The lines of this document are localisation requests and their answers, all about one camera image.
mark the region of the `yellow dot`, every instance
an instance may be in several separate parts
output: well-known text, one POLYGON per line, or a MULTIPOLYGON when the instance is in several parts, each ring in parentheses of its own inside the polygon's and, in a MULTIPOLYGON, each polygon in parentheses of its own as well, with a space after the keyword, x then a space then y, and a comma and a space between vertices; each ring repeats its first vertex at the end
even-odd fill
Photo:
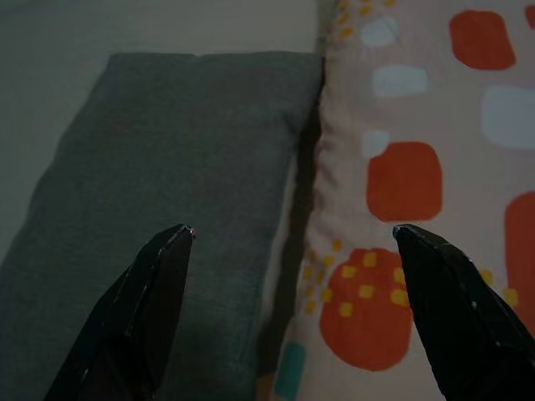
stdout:
POLYGON ((310 280, 312 278, 312 267, 311 266, 306 266, 304 268, 303 277, 304 277, 305 280, 310 280))
POLYGON ((318 260, 318 253, 314 249, 311 249, 308 251, 308 259, 310 263, 315 263, 318 260))
POLYGON ((375 252, 366 252, 362 260, 366 267, 373 267, 377 264, 377 254, 375 252))
POLYGON ((399 305, 400 307, 408 307, 409 306, 409 296, 407 295, 407 291, 403 291, 400 289, 394 290, 390 294, 390 300, 395 305, 399 305))
POLYGON ((312 297, 314 295, 314 286, 308 286, 305 295, 307 297, 312 297))
POLYGON ((311 315, 316 310, 316 302, 315 301, 308 301, 307 306, 305 308, 305 312, 311 315))
POLYGON ((359 288, 359 297, 369 299, 374 295, 374 286, 364 284, 359 288))
POLYGON ((346 38, 350 37, 352 34, 353 34, 353 29, 352 28, 344 28, 344 29, 342 29, 342 32, 340 32, 340 38, 341 39, 346 39, 346 38))
POLYGON ((338 24, 344 25, 348 21, 349 21, 349 14, 348 13, 343 13, 342 15, 340 15, 340 18, 338 20, 338 24))
POLYGON ((401 270, 401 267, 396 267, 394 269, 394 281, 405 285, 405 274, 403 273, 403 270, 401 270))
POLYGON ((333 290, 330 288, 325 288, 323 291, 321 291, 321 300, 322 302, 331 302, 333 299, 333 290))
POLYGON ((509 304, 510 307, 518 306, 518 292, 514 288, 506 288, 503 290, 503 296, 505 301, 509 304))
POLYGON ((355 266, 344 265, 342 266, 342 277, 353 278, 357 274, 357 268, 355 266))
POLYGON ((340 252, 342 250, 342 241, 334 240, 333 241, 333 252, 340 252))
POLYGON ((351 302, 341 302, 339 313, 341 317, 350 317, 353 314, 353 304, 351 302))
POLYGON ((327 255, 322 259, 322 263, 325 267, 331 267, 336 262, 336 256, 327 255))
POLYGON ((482 269, 481 270, 481 277, 483 278, 483 280, 485 281, 485 283, 488 285, 488 286, 491 286, 492 285, 492 282, 494 281, 492 279, 492 272, 488 269, 482 269))
POLYGON ((371 13, 371 6, 363 6, 359 8, 360 15, 364 16, 364 15, 368 15, 369 13, 371 13))
POLYGON ((325 271, 320 270, 318 273, 318 284, 321 284, 325 277, 325 271))

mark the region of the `gray fabric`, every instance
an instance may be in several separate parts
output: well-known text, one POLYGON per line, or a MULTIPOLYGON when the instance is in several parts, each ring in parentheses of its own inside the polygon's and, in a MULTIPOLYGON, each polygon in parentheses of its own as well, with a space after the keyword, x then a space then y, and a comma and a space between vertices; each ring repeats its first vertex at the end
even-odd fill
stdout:
POLYGON ((320 71, 297 53, 111 58, 0 271, 0 399, 41 399, 99 295, 181 222, 198 239, 159 396, 252 399, 262 277, 320 71))

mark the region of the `patterned pillow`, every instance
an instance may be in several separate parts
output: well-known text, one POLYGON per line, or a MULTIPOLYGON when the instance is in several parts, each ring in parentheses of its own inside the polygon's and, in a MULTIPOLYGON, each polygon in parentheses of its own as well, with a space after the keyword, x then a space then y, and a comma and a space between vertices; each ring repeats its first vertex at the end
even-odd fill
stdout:
POLYGON ((535 332, 535 6, 349 0, 276 399, 443 399, 392 226, 452 241, 535 332))

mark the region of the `cushion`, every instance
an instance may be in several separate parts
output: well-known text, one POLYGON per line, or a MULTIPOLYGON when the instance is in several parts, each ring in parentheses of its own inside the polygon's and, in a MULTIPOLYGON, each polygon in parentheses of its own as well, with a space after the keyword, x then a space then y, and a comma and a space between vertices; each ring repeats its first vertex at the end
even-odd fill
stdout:
POLYGON ((535 332, 532 16, 527 2, 339 2, 278 399, 443 399, 398 223, 459 246, 535 332))
POLYGON ((299 53, 110 59, 0 271, 1 399, 41 399, 98 297, 179 222, 198 237, 159 395, 252 397, 263 273, 321 68, 299 53))

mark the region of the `orange shape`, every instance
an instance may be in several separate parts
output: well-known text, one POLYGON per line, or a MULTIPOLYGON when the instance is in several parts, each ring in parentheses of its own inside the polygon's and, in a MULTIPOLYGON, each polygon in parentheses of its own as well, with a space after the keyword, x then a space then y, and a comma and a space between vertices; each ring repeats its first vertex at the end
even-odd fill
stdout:
POLYGON ((435 151, 421 142, 390 144, 369 161, 369 211, 382 221, 423 221, 442 208, 442 168, 435 151))
POLYGON ((355 249, 330 277, 330 302, 323 304, 319 326, 334 354, 351 366, 386 370, 409 349, 412 313, 391 300, 396 291, 396 301, 405 302, 406 287, 394 280, 399 266, 400 256, 386 249, 355 249), (361 268, 367 252, 376 255, 373 269, 361 268), (359 273, 348 280, 345 266, 356 266, 359 273))
POLYGON ((491 11, 467 10, 450 21, 455 57, 473 69, 508 69, 517 59, 505 22, 491 11))
POLYGON ((509 287, 506 293, 515 312, 535 334, 535 192, 515 199, 505 212, 505 256, 509 287))
POLYGON ((535 6, 526 7, 526 19, 531 29, 535 29, 535 6))

